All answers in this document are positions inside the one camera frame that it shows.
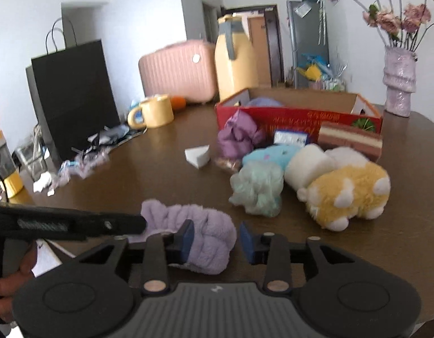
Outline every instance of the pink vase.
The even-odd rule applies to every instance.
[[[411,94],[416,91],[415,54],[403,48],[386,47],[383,83],[387,86],[385,109],[409,117]]]

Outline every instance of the red cardboard box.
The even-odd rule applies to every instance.
[[[257,108],[245,105],[254,98],[268,97],[284,108]],[[275,130],[306,132],[316,142],[324,121],[342,123],[381,133],[381,114],[361,95],[322,90],[287,88],[245,89],[218,103],[215,107],[219,129],[238,110],[249,114],[256,124],[273,136]]]

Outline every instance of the finger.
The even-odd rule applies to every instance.
[[[23,284],[33,278],[34,274],[23,274],[20,271],[8,277],[0,278],[0,296],[13,296]]]
[[[32,243],[28,252],[20,262],[20,271],[23,274],[29,274],[37,263],[37,243]]]
[[[11,297],[0,299],[0,319],[4,320],[6,323],[10,323],[13,320]]]

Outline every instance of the ribbed suitcase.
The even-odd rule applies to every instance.
[[[203,40],[167,46],[139,60],[146,96],[182,96],[191,103],[205,103],[217,93],[215,45]]]

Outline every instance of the bottle with yellow label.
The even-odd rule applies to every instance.
[[[14,197],[23,189],[22,179],[9,153],[2,131],[0,131],[0,177],[4,183],[0,181],[0,186],[6,189],[9,198]]]
[[[225,15],[219,19],[215,60],[220,101],[247,88],[259,86],[256,53],[243,31],[242,18]]]

